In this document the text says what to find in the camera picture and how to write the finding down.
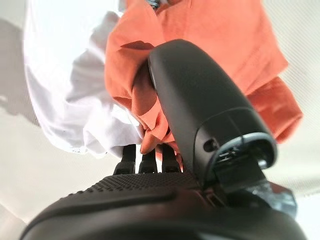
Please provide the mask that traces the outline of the robot right five-finger hand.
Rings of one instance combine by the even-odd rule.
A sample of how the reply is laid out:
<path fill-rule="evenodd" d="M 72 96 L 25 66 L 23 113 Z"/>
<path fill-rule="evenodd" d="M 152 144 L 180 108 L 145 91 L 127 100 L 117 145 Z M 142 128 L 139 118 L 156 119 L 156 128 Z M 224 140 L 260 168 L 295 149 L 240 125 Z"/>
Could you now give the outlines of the robot right five-finger hand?
<path fill-rule="evenodd" d="M 111 176 L 44 209 L 23 240 L 304 240 L 291 190 L 263 173 L 276 141 L 240 89 L 191 42 L 161 44 L 147 75 L 182 155 L 161 145 L 135 169 L 123 148 Z"/>

